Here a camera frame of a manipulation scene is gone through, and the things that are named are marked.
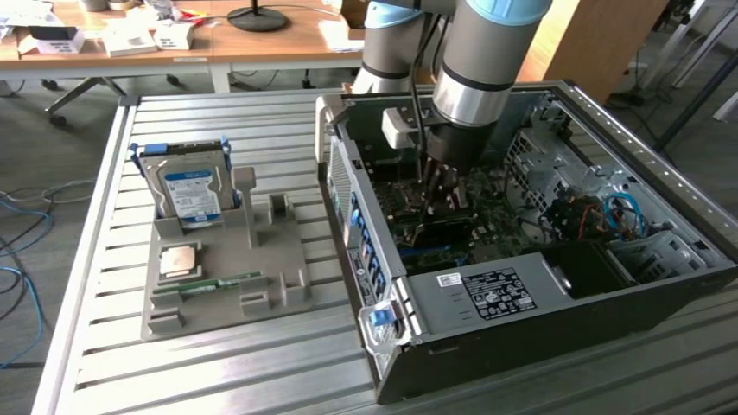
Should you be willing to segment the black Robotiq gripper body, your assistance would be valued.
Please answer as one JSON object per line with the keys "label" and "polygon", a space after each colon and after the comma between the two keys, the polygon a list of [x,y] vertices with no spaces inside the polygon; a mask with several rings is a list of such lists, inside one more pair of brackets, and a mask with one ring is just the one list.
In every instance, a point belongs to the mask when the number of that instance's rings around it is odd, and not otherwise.
{"label": "black Robotiq gripper body", "polygon": [[428,130],[426,154],[452,168],[471,168],[481,159],[491,135],[491,124],[482,127],[434,124]]}

